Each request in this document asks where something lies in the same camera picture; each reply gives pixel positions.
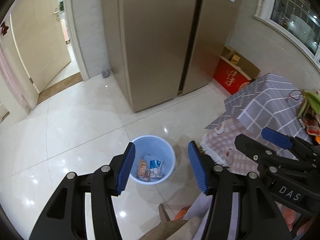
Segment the person's right hand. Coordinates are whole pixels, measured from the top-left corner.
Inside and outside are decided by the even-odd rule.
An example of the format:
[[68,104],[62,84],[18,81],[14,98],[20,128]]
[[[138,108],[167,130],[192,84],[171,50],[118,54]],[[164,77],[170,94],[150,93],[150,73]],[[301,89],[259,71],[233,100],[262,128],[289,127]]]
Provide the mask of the person's right hand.
[[296,211],[284,207],[283,218],[291,232],[292,239],[301,239],[313,224],[316,216],[299,215]]

